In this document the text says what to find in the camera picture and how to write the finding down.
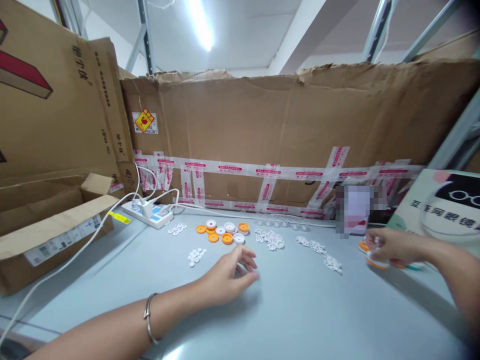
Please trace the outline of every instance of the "power strip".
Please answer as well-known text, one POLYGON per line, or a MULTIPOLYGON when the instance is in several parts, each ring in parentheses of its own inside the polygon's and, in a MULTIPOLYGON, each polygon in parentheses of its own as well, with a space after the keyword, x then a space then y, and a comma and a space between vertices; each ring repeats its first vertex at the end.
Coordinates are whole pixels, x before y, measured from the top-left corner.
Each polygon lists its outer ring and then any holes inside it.
POLYGON ((163 228, 165 225, 170 224, 170 222, 174 219, 174 214, 171 211, 167 212, 165 215, 160 216, 159 213, 162 208, 156 205, 153 206, 153 216, 151 218, 146 218, 142 214, 142 211, 140 209, 133 209, 131 201, 124 203, 121 207, 123 208, 123 211, 125 211, 128 215, 133 216, 135 219, 138 219, 145 224, 154 227, 155 229, 163 228))

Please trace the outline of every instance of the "silver bangle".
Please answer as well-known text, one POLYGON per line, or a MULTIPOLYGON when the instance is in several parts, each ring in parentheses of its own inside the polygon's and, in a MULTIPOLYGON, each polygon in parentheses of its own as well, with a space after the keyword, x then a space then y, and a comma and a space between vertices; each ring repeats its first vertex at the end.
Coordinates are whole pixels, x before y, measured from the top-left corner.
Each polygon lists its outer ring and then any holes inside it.
POLYGON ((148 330, 148 336, 150 336, 150 342, 157 345, 159 343, 159 340, 154 338, 154 336, 152 335, 152 329, 150 328, 150 302, 155 295, 158 295, 158 292, 154 292, 148 297, 146 301, 145 312, 143 313, 143 319, 146 319, 146 328, 148 330))

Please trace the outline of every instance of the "ceiling light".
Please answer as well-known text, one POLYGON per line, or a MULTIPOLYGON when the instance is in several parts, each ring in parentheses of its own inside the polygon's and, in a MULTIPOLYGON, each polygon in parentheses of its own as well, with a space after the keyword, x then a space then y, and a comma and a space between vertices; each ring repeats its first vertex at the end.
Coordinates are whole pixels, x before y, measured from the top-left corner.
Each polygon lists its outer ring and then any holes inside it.
POLYGON ((195 27, 196 37, 205 50, 210 51, 214 44, 214 35, 207 24, 201 0, 188 0, 188 10, 195 27))

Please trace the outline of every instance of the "gray table surface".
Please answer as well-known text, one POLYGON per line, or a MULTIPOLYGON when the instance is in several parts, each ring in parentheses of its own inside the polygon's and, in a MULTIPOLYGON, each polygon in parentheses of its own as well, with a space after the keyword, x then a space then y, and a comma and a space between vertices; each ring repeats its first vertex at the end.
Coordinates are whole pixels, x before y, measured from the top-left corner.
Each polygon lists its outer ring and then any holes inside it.
MULTIPOLYGON (((111 233, 36 290, 14 331, 50 341, 96 315, 199 278, 234 246, 197 234, 207 219, 242 221, 186 210, 172 222, 188 226, 178 236, 167 233, 170 226, 156 230, 136 219, 129 225, 115 221, 111 233), (207 253, 190 268, 194 248, 207 253)), ((246 222, 251 232, 257 228, 246 222)), ((185 319, 143 357, 405 360, 468 354, 459 313, 435 270, 372 269, 357 248, 361 238, 340 239, 333 228, 273 230, 284 237, 285 249, 269 251, 253 233, 246 238, 257 254, 259 280, 253 286, 227 305, 185 319), (323 244, 342 263, 343 275, 296 243, 298 235, 323 244)), ((30 288, 0 298, 0 327, 30 288)))

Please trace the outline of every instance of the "yellow tag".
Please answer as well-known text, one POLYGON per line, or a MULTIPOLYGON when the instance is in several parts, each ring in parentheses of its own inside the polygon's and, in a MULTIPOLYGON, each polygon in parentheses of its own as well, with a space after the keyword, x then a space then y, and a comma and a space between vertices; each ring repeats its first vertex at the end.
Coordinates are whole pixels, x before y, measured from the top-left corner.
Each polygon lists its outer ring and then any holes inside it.
POLYGON ((111 215, 112 218, 118 220, 119 222, 122 222, 122 223, 127 224, 127 225, 130 224, 130 221, 131 221, 131 220, 130 220, 129 218, 126 218, 126 217, 123 216, 123 215, 116 214, 116 213, 114 213, 114 212, 112 212, 112 211, 109 211, 108 214, 111 215))
POLYGON ((144 133, 149 128, 150 124, 154 122, 154 120, 155 118, 150 111, 148 111, 147 108, 144 108, 140 113, 140 116, 136 118, 135 125, 142 133, 144 133))

